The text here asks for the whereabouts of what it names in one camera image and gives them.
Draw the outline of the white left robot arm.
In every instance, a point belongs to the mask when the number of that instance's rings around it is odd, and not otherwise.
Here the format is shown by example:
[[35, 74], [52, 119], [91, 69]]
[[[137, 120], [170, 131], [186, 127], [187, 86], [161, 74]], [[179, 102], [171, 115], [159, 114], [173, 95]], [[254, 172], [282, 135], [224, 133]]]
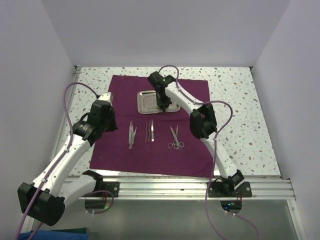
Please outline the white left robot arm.
[[98, 97], [90, 112], [72, 127], [64, 147], [46, 169], [30, 184], [23, 182], [17, 190], [21, 211], [48, 226], [55, 225], [73, 202], [91, 194], [103, 193], [102, 176], [86, 170], [79, 178], [66, 183], [71, 170], [82, 156], [99, 140], [103, 133], [117, 130], [113, 95], [106, 92]]

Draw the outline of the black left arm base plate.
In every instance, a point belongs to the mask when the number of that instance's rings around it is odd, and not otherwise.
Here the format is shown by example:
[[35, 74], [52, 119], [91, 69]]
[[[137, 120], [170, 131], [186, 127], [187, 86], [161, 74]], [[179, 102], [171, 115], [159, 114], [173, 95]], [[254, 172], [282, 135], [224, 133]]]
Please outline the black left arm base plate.
[[118, 181], [104, 181], [102, 189], [109, 191], [117, 198], [119, 196], [120, 183]]

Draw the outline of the steel tweezers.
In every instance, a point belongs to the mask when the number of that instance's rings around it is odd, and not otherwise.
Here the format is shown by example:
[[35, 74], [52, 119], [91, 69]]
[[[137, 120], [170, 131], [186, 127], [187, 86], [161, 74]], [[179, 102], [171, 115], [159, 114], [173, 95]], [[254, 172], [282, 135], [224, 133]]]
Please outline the steel tweezers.
[[133, 129], [133, 133], [132, 133], [132, 141], [131, 141], [131, 146], [129, 145], [129, 147], [131, 147], [132, 148], [132, 146], [133, 146], [133, 144], [134, 144], [134, 140], [135, 140], [135, 136], [136, 136], [136, 132], [137, 132], [137, 128], [135, 128], [135, 129]]

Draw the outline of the steel scissors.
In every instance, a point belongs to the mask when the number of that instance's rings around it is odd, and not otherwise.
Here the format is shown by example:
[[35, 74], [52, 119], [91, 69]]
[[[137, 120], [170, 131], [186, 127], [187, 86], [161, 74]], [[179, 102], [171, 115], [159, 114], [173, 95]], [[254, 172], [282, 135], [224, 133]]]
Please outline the steel scissors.
[[184, 148], [185, 144], [182, 141], [179, 141], [179, 139], [178, 139], [178, 130], [179, 130], [179, 126], [177, 125], [176, 129], [173, 130], [173, 131], [175, 132], [177, 140], [178, 140], [179, 145], [180, 145], [180, 148], [178, 150], [182, 150]]

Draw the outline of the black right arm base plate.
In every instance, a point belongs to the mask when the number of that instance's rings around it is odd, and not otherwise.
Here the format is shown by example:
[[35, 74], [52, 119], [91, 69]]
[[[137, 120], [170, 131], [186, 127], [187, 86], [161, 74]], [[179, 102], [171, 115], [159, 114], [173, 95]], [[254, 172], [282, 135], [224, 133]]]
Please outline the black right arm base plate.
[[236, 190], [228, 189], [222, 181], [210, 184], [208, 190], [209, 198], [251, 198], [253, 196], [251, 185], [248, 181], [243, 182]]

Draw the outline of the thin steel forceps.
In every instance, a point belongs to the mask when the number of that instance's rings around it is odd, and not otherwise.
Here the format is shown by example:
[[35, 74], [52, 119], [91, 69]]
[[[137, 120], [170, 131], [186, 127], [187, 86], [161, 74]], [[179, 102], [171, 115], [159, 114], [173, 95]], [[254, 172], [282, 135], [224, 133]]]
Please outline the thin steel forceps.
[[146, 123], [146, 130], [145, 130], [145, 143], [149, 141], [150, 131], [151, 131], [151, 121], [148, 121]]

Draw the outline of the purple surgical cloth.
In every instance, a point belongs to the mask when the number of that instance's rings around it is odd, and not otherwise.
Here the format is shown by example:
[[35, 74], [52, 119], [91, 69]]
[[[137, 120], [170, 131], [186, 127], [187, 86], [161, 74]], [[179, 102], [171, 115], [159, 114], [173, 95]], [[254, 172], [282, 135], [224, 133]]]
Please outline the purple surgical cloth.
[[[204, 177], [211, 175], [213, 158], [206, 146], [190, 131], [190, 116], [180, 109], [177, 112], [140, 114], [137, 94], [151, 90], [145, 77], [113, 75], [109, 92], [118, 129], [105, 132], [95, 142], [90, 168], [119, 172]], [[145, 143], [146, 124], [154, 121], [154, 142]], [[129, 127], [137, 128], [134, 144], [129, 149]], [[169, 149], [174, 141], [170, 127], [176, 130], [178, 140], [184, 143], [181, 150]]]

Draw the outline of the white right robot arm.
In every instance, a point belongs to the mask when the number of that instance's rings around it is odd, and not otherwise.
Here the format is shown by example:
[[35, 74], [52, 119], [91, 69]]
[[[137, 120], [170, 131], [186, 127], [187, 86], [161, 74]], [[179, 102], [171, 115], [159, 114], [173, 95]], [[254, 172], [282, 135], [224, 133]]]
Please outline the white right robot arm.
[[174, 101], [189, 114], [189, 128], [192, 135], [203, 142], [213, 157], [214, 166], [220, 173], [217, 189], [227, 196], [235, 196], [245, 178], [233, 160], [227, 154], [218, 134], [226, 126], [217, 127], [217, 120], [212, 102], [200, 102], [187, 92], [173, 76], [162, 76], [155, 71], [147, 77], [156, 92], [158, 108], [164, 112]]

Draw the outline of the steel scalpel handle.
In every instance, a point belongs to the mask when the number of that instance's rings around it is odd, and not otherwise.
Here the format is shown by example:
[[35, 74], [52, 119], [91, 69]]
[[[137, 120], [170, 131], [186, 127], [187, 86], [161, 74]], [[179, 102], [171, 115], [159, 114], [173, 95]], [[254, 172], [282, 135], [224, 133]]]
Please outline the steel scalpel handle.
[[129, 134], [128, 134], [128, 143], [129, 143], [129, 148], [132, 145], [132, 134], [133, 134], [133, 121], [130, 121], [129, 123]]

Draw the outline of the steel hemostat clamp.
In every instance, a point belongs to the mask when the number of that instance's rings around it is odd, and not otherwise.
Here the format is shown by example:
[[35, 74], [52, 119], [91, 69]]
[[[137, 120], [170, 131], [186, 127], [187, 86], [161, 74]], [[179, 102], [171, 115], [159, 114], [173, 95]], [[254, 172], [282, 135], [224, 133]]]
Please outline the steel hemostat clamp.
[[179, 150], [180, 149], [180, 143], [178, 141], [178, 138], [176, 136], [176, 133], [174, 132], [173, 128], [170, 127], [170, 130], [171, 130], [171, 133], [172, 133], [172, 136], [173, 136], [173, 142], [169, 143], [167, 145], [167, 147], [169, 149], [175, 149], [175, 150]]

